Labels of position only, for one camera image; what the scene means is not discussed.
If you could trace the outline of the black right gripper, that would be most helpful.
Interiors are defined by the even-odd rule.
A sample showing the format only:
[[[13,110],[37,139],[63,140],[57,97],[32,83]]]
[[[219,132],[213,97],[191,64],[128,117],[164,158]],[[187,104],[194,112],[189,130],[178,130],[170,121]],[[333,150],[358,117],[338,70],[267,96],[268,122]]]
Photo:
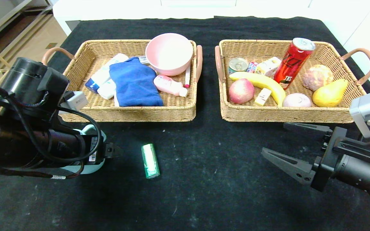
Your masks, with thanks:
[[[370,138],[352,139],[347,129],[328,126],[284,123],[283,128],[310,139],[322,139],[324,153],[313,164],[268,148],[262,155],[283,172],[303,185],[323,191],[328,181],[339,180],[370,193]]]

